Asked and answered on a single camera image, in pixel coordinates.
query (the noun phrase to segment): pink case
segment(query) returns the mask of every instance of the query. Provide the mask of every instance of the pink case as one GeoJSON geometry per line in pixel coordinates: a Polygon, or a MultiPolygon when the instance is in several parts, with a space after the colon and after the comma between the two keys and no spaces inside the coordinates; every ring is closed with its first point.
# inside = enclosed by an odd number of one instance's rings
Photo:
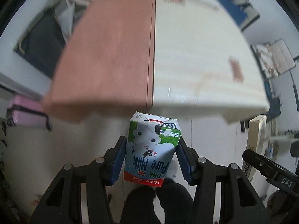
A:
{"type": "Polygon", "coordinates": [[[10,100],[6,119],[7,125],[10,127],[23,125],[47,128],[49,131],[53,129],[41,103],[20,94],[10,100]]]}

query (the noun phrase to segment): green label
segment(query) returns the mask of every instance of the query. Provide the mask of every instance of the green label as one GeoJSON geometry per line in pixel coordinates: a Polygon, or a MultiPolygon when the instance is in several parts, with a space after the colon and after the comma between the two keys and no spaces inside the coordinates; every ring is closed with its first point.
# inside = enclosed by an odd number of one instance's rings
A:
{"type": "MultiPolygon", "coordinates": [[[[137,129],[137,124],[138,124],[137,121],[130,121],[128,142],[134,142],[135,140],[134,130],[137,129]]],[[[161,138],[161,141],[158,144],[171,143],[175,147],[178,145],[178,141],[181,136],[180,130],[168,126],[164,126],[162,124],[156,126],[156,133],[161,138]]]]}

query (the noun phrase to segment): barcode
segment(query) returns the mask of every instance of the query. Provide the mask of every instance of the barcode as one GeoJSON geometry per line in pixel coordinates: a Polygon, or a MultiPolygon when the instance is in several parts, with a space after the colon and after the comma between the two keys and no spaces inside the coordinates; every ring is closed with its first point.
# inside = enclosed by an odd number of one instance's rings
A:
{"type": "Polygon", "coordinates": [[[167,126],[169,126],[171,128],[177,129],[176,124],[174,124],[174,123],[163,123],[163,125],[167,125],[167,126]]]}
{"type": "Polygon", "coordinates": [[[247,176],[248,174],[248,171],[249,171],[249,168],[250,168],[250,165],[248,163],[245,164],[245,167],[244,167],[244,171],[243,173],[247,176]]]}

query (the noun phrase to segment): white wall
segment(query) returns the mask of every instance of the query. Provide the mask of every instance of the white wall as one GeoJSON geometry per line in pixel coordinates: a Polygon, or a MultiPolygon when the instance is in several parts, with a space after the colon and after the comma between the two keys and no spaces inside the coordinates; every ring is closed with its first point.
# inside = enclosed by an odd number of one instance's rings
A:
{"type": "MultiPolygon", "coordinates": [[[[299,33],[292,21],[275,0],[250,0],[261,17],[250,25],[244,35],[250,44],[274,42],[283,38],[293,57],[299,55],[299,33]]],[[[292,70],[299,88],[299,65],[292,70]]],[[[299,129],[299,117],[290,73],[272,80],[274,91],[283,93],[281,116],[278,117],[278,130],[299,129]]]]}
{"type": "Polygon", "coordinates": [[[291,143],[297,141],[290,139],[287,136],[276,136],[271,139],[278,144],[278,153],[275,157],[275,162],[292,173],[295,173],[297,168],[296,157],[292,157],[290,153],[291,143]]]}
{"type": "Polygon", "coordinates": [[[48,0],[27,0],[11,19],[0,37],[0,83],[27,96],[40,98],[51,80],[17,55],[13,48],[48,0]]]}
{"type": "Polygon", "coordinates": [[[12,93],[0,88],[0,118],[5,118],[6,110],[9,106],[9,100],[12,96],[12,93]]]}

